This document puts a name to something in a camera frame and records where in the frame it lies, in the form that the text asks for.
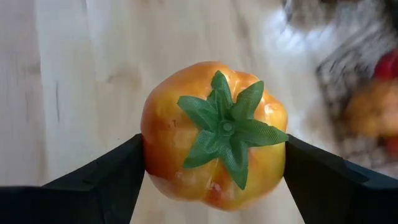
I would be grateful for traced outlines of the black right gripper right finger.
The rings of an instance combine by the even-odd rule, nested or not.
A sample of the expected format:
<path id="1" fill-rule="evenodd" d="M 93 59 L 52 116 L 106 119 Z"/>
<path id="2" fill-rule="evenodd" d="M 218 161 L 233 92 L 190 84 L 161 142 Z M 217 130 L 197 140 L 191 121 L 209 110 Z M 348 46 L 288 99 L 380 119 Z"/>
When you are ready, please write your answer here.
<path id="1" fill-rule="evenodd" d="M 398 180 L 289 136 L 284 179 L 305 224 L 398 224 Z"/>

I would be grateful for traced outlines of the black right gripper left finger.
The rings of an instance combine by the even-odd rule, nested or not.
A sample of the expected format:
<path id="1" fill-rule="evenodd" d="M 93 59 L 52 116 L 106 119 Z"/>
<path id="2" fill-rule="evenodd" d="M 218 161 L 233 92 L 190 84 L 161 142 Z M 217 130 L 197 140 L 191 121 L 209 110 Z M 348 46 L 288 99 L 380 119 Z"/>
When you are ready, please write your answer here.
<path id="1" fill-rule="evenodd" d="M 144 173 L 137 134 L 41 187 L 0 187 L 0 224 L 129 224 Z"/>

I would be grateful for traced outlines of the orange bell pepper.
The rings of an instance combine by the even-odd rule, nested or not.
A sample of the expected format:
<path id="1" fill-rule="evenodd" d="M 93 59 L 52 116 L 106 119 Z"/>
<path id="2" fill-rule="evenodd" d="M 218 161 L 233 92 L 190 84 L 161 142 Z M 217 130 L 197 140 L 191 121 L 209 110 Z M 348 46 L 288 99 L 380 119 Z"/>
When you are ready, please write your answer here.
<path id="1" fill-rule="evenodd" d="M 352 133 L 398 135 L 398 80 L 374 80 L 354 92 L 344 112 Z"/>

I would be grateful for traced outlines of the orange tomato green calyx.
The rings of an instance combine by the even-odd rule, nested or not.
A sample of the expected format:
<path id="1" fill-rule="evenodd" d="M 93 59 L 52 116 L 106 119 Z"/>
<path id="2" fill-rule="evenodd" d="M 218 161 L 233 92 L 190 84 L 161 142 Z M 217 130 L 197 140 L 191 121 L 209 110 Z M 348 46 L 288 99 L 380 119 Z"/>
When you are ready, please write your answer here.
<path id="1" fill-rule="evenodd" d="M 287 121 L 258 77 L 219 62 L 196 63 L 146 99 L 146 171 L 170 198 L 240 209 L 282 179 Z"/>

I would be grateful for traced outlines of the large red bell pepper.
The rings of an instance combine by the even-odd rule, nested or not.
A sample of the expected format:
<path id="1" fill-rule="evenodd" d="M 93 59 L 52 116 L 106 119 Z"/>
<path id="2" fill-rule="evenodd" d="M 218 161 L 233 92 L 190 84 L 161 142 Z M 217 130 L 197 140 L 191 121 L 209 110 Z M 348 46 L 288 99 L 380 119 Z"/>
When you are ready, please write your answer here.
<path id="1" fill-rule="evenodd" d="M 398 50 L 394 49 L 384 54 L 374 68 L 374 78 L 392 80 L 398 78 Z"/>

